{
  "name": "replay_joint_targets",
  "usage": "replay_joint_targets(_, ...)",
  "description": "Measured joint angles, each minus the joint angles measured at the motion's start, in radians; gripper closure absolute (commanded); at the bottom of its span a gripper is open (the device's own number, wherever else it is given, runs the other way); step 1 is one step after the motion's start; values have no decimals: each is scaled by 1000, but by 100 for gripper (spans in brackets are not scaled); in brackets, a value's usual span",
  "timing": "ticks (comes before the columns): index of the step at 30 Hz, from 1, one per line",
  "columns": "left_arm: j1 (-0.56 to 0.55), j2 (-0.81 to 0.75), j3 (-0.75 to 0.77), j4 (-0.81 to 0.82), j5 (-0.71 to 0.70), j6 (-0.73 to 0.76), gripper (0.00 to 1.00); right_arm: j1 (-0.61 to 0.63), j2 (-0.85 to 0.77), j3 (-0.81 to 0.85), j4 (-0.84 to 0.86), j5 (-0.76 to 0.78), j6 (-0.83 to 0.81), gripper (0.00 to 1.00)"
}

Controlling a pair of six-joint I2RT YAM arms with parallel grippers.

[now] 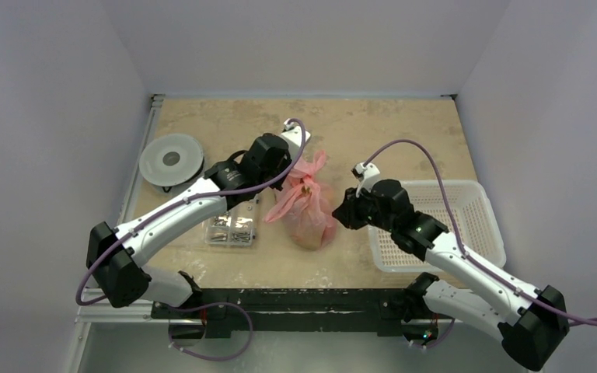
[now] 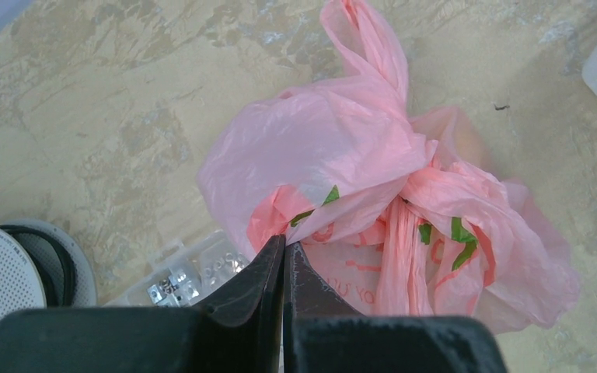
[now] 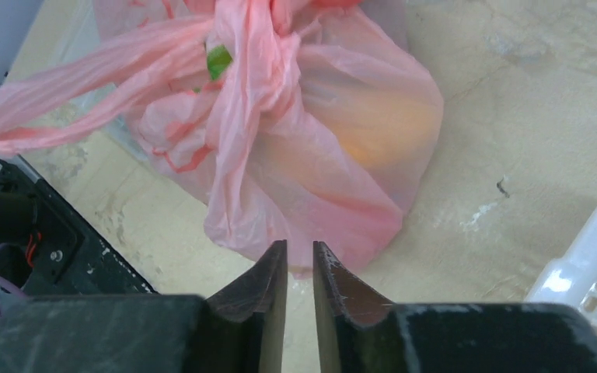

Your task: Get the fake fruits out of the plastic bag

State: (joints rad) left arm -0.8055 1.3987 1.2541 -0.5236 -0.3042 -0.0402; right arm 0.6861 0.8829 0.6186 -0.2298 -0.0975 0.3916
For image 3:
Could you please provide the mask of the pink plastic bag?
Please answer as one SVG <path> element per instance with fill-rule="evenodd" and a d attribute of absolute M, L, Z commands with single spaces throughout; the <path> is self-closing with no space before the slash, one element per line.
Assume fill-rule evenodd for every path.
<path fill-rule="evenodd" d="M 442 117 L 444 101 L 358 2 L 93 6 L 96 51 L 0 87 L 0 155 L 77 142 L 123 117 L 151 164 L 206 204 L 212 242 L 257 260 L 286 240 L 298 275 L 312 270 L 315 241 L 360 269 L 400 231 L 438 138 L 414 162 L 367 167 L 322 112 L 362 90 Z"/>

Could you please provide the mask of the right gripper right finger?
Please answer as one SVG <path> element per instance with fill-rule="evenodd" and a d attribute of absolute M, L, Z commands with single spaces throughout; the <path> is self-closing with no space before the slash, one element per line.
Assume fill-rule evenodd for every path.
<path fill-rule="evenodd" d="M 397 303 L 313 245 L 323 372 L 597 372 L 597 335 L 554 303 Z"/>

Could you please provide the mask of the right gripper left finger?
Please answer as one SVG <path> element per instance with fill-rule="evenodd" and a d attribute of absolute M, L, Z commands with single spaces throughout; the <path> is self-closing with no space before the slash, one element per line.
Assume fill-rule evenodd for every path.
<path fill-rule="evenodd" d="M 278 241 L 209 298 L 34 298 L 0 319 L 0 372 L 278 372 L 287 282 Z"/>

